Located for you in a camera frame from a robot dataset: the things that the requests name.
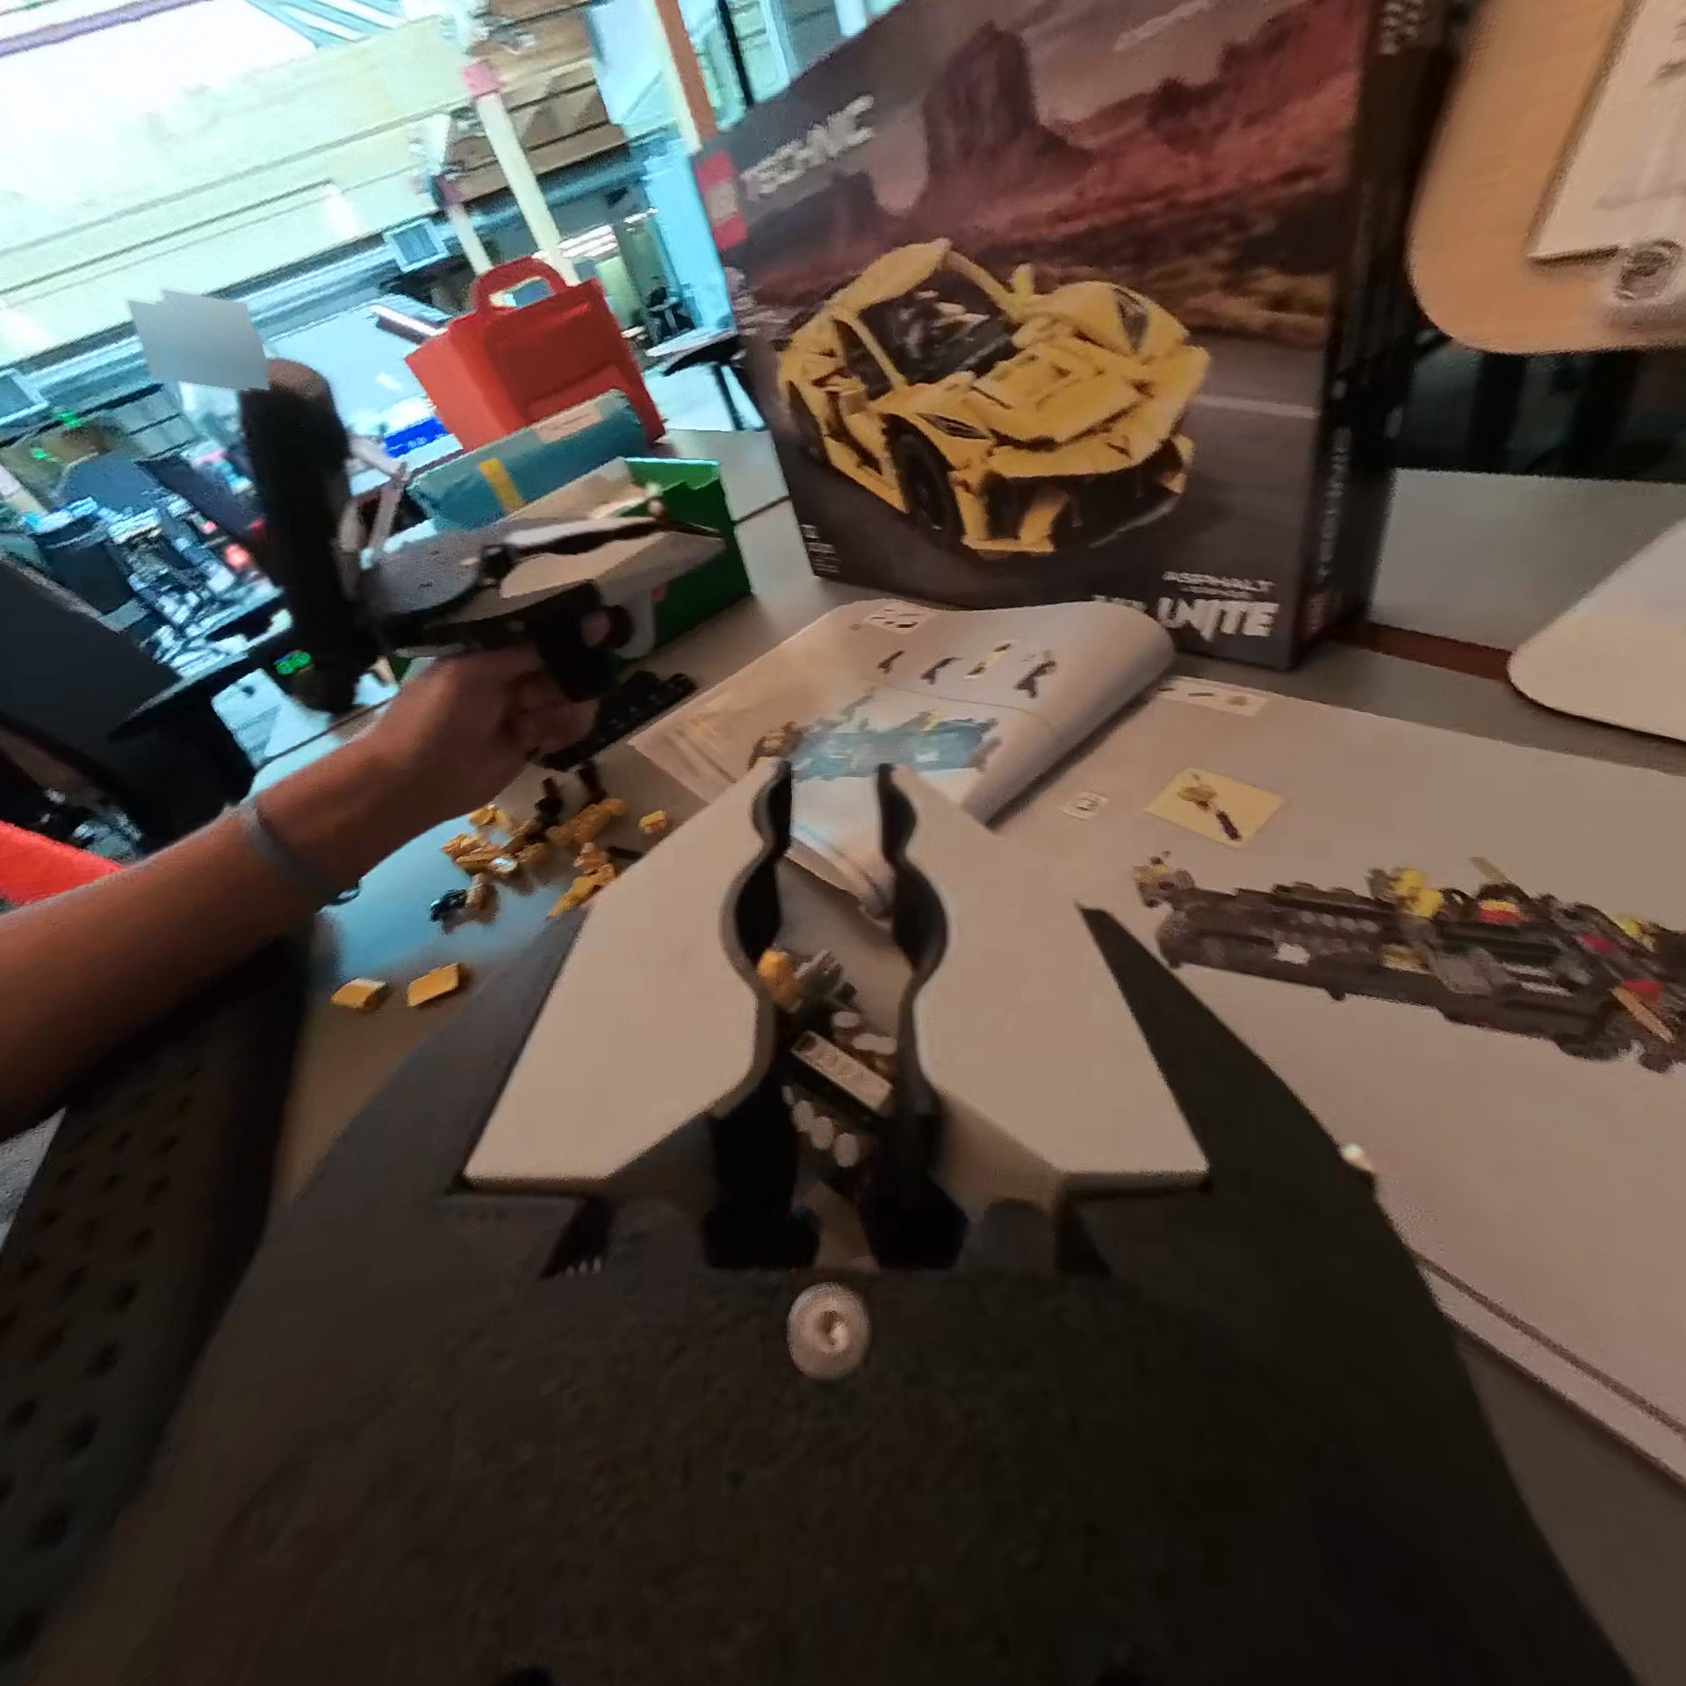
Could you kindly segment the open instruction booklet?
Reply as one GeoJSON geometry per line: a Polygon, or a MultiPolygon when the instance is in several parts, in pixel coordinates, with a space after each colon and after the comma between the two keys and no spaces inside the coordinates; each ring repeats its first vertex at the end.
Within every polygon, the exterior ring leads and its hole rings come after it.
{"type": "Polygon", "coordinates": [[[1233,1402],[1280,1366],[1336,1413],[1455,1418],[1455,1281],[1682,1479],[1680,782],[1282,698],[1207,708],[1119,603],[1030,613],[1051,638],[877,613],[814,623],[635,747],[692,814],[789,762],[788,854],[900,955],[879,766],[1055,871],[1208,1158],[1197,1190],[1057,1226],[1218,1331],[1233,1402]]]}

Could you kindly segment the person's left forearm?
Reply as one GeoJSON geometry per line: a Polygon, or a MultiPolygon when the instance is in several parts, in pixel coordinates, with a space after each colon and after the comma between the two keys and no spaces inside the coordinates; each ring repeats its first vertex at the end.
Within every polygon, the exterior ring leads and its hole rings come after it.
{"type": "MultiPolygon", "coordinates": [[[[394,849],[352,834],[332,757],[250,800],[344,896],[394,849]]],[[[235,809],[139,865],[4,916],[4,1138],[43,1124],[121,1042],[322,911],[266,868],[235,809]]]]}

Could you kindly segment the black office chair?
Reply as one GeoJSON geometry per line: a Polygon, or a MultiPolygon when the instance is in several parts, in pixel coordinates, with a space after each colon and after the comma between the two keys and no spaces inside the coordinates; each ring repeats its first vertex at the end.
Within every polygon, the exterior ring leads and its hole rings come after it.
{"type": "Polygon", "coordinates": [[[89,606],[3,564],[3,727],[20,766],[121,814],[159,849],[245,800],[255,766],[219,717],[217,681],[181,685],[89,606]]]}

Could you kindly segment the white instruction sheet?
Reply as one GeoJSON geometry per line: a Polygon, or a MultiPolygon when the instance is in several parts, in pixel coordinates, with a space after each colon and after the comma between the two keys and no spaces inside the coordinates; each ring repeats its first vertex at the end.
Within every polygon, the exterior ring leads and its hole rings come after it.
{"type": "Polygon", "coordinates": [[[1534,261],[1682,233],[1684,3],[1626,3],[1534,229],[1534,261]]]}

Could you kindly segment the Lego Technic set box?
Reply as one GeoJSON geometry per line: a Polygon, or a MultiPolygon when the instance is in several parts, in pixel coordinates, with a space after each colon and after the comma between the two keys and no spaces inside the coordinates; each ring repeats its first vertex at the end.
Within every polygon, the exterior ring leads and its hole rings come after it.
{"type": "Polygon", "coordinates": [[[900,3],[692,158],[819,578],[1112,599],[1286,671],[1363,617],[1447,3],[900,3]]]}

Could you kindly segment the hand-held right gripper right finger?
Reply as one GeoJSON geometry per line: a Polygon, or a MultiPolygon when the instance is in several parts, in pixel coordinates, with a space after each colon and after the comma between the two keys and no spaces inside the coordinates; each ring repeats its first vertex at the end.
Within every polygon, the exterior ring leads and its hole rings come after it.
{"type": "Polygon", "coordinates": [[[947,1267],[990,1208],[1202,1189],[1208,1158],[1087,911],[918,771],[876,773],[909,963],[891,1120],[862,1186],[884,1267],[947,1267]]]}

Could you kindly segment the green box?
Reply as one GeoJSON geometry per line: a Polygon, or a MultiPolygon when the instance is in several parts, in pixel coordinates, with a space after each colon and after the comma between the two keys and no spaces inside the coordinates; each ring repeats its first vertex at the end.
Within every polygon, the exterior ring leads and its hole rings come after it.
{"type": "Polygon", "coordinates": [[[626,471],[646,514],[691,537],[709,536],[713,552],[648,596],[648,632],[624,655],[642,659],[716,618],[752,592],[731,515],[724,468],[711,456],[629,456],[626,471]]]}

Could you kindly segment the white stand base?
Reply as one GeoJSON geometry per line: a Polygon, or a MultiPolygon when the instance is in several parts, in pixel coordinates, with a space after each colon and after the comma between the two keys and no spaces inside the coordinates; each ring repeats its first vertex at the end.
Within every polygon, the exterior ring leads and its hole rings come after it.
{"type": "Polygon", "coordinates": [[[1510,685],[1547,710],[1684,741],[1684,523],[1524,643],[1510,685]]]}

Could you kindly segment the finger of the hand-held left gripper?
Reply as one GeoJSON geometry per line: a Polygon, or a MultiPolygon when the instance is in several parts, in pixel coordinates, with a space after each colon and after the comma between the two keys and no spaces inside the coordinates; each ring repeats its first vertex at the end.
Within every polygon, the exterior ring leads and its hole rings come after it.
{"type": "Polygon", "coordinates": [[[683,575],[724,537],[664,515],[521,517],[493,531],[493,575],[683,575]]]}

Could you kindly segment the pile of yellow lego pieces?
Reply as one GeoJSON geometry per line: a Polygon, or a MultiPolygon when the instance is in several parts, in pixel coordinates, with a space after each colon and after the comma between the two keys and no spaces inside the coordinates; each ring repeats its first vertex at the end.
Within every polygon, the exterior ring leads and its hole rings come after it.
{"type": "Polygon", "coordinates": [[[544,777],[531,811],[501,802],[476,806],[437,849],[458,878],[471,887],[471,913],[440,932],[471,921],[493,921],[511,898],[549,896],[546,919],[561,919],[598,899],[630,872],[672,830],[667,811],[642,814],[594,777],[584,780],[583,802],[570,806],[562,784],[544,777]]]}

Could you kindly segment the partly built lego car chassis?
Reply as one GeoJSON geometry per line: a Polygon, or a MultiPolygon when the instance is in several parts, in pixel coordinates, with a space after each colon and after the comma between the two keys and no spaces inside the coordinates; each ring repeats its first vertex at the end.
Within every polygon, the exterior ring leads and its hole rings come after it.
{"type": "Polygon", "coordinates": [[[905,1080],[898,1036],[879,1028],[833,952],[763,952],[756,981],[774,1009],[774,1113],[794,1154],[794,1210],[819,1257],[888,1273],[941,1263],[936,1117],[905,1080]]]}

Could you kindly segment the teal box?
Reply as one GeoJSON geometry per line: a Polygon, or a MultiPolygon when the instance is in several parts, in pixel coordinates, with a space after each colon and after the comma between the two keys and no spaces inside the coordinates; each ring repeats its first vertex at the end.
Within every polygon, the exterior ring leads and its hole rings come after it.
{"type": "Polygon", "coordinates": [[[638,412],[620,390],[609,390],[424,469],[407,495],[440,531],[471,531],[645,451],[638,412]]]}

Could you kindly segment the red bag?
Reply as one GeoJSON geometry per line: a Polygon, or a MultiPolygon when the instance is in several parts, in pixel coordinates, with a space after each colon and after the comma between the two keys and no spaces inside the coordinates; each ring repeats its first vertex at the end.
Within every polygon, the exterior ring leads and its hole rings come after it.
{"type": "Polygon", "coordinates": [[[435,417],[463,449],[620,394],[646,444],[667,433],[598,281],[524,257],[476,275],[470,309],[407,354],[435,417]]]}

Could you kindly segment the person's left hand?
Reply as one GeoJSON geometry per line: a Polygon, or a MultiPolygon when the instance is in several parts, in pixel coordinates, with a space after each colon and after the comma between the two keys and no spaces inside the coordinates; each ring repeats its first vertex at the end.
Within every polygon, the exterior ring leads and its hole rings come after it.
{"type": "Polygon", "coordinates": [[[352,834],[389,849],[489,805],[516,774],[579,745],[598,702],[565,694],[531,648],[437,660],[332,761],[352,834]]]}

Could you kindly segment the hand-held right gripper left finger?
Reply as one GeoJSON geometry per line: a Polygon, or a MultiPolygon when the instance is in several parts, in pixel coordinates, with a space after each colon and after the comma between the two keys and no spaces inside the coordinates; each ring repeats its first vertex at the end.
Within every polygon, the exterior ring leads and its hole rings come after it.
{"type": "Polygon", "coordinates": [[[580,913],[463,1164],[476,1192],[663,1201],[716,1267],[803,1267],[796,1128],[757,965],[783,925],[789,762],[757,762],[580,913]]]}

